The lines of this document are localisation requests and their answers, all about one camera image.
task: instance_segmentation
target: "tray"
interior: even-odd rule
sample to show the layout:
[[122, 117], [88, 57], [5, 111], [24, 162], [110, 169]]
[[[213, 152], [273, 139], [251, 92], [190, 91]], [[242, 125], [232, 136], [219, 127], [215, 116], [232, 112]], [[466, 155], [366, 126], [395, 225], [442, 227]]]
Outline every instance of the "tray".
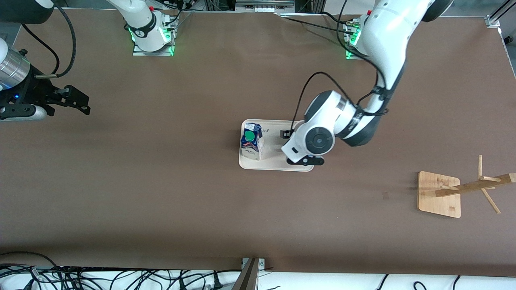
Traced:
[[240, 127], [240, 137], [244, 134], [245, 123], [256, 123], [262, 126], [264, 151], [262, 153], [262, 160], [257, 161], [242, 156], [242, 150], [240, 149], [238, 155], [238, 163], [240, 164], [240, 167], [255, 170], [300, 172], [308, 172], [314, 168], [313, 165], [303, 166], [288, 164], [285, 154], [281, 151], [281, 147], [287, 142], [287, 139], [282, 139], [280, 137], [280, 130], [290, 129], [292, 121], [247, 119], [242, 122], [242, 126]]

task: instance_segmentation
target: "metal cylinder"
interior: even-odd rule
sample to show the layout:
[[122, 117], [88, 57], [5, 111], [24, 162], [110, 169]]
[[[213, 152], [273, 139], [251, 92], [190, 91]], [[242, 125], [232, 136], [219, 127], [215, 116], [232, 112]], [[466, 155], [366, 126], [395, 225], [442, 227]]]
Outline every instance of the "metal cylinder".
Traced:
[[0, 62], [0, 90], [10, 89], [21, 83], [29, 74], [29, 70], [30, 62], [9, 47], [5, 58]]

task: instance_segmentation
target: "wooden base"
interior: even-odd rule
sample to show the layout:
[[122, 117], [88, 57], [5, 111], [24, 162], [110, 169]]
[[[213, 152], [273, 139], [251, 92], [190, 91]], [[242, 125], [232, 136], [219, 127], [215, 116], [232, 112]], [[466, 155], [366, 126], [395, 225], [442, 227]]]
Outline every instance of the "wooden base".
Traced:
[[460, 194], [436, 197], [441, 185], [452, 187], [460, 184], [458, 178], [420, 171], [417, 175], [417, 209], [423, 212], [460, 218]]

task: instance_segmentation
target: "wooden mug tree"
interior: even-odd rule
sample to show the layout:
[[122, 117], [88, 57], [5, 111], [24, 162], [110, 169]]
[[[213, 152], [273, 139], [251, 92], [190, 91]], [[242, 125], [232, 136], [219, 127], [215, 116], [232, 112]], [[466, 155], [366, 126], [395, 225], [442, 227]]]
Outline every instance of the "wooden mug tree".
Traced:
[[487, 190], [495, 186], [515, 183], [516, 173], [497, 177], [482, 175], [482, 155], [478, 156], [478, 180], [460, 184], [458, 178], [420, 171], [417, 175], [417, 208], [420, 211], [460, 218], [461, 194], [481, 190], [497, 214], [500, 210]]

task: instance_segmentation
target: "green bottle cap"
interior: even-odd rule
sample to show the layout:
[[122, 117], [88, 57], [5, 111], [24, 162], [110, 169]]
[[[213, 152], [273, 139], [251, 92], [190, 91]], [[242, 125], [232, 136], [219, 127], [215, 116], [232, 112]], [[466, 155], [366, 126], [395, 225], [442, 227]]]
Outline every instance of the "green bottle cap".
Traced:
[[254, 133], [251, 131], [246, 131], [244, 133], [244, 136], [246, 137], [246, 141], [251, 142], [254, 140]]

